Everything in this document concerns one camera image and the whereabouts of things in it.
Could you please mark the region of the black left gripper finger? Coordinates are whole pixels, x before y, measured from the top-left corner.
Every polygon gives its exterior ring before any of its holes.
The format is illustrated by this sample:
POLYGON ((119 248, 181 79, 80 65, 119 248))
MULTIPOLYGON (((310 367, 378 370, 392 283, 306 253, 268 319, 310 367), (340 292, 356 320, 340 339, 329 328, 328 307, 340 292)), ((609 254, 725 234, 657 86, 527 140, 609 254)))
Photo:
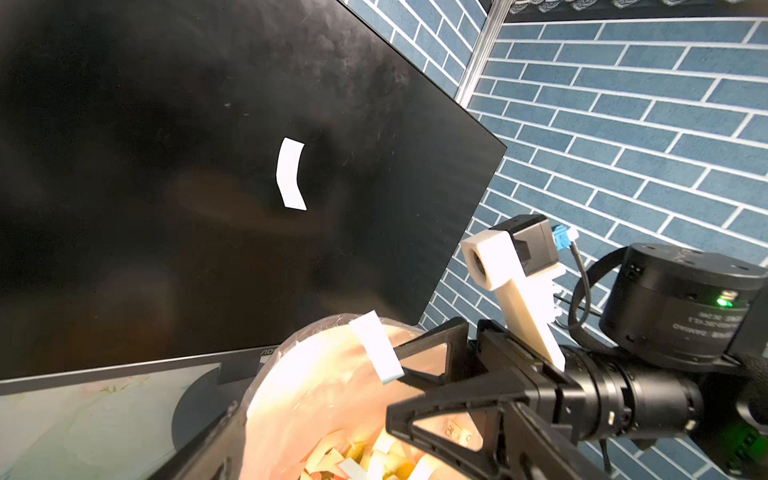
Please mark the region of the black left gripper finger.
POLYGON ((246 407, 233 402, 149 479, 237 480, 244 461, 246 411, 246 407))

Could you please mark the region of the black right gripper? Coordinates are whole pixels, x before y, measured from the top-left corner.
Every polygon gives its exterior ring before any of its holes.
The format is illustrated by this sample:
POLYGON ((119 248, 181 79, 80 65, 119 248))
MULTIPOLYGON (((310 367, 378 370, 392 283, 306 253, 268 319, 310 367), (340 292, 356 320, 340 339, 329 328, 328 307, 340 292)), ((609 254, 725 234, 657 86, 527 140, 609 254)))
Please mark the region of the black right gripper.
POLYGON ((391 388, 429 391, 388 406, 386 431, 442 462, 431 479, 586 479, 582 387, 490 320, 469 333, 455 317, 394 348, 391 388))

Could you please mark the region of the white sticky note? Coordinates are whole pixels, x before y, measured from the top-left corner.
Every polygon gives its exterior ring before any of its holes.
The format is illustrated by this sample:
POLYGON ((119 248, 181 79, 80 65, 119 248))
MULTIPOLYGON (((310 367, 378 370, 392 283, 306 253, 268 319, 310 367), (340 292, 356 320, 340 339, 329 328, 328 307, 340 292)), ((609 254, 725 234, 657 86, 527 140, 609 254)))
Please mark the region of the white sticky note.
POLYGON ((276 166, 276 183, 283 205, 288 209, 306 211, 307 206, 298 185, 298 170, 304 144, 285 137, 282 140, 276 166))
POLYGON ((399 380, 405 375, 386 330, 375 310, 357 317, 348 326, 364 347, 376 374, 383 384, 399 380))

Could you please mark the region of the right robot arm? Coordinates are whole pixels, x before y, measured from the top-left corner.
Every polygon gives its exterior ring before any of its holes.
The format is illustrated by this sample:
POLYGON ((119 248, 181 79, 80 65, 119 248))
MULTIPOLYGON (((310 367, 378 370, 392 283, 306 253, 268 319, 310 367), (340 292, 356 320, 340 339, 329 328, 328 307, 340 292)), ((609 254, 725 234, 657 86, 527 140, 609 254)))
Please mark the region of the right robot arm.
POLYGON ((602 479, 580 442, 681 435, 726 473, 765 478, 766 270, 635 243, 593 264, 573 301, 610 270, 600 327, 612 347, 576 339, 557 369, 493 321, 468 339, 454 318, 397 348, 445 345, 446 370, 405 372, 420 395, 387 408, 386 431, 471 479, 602 479))

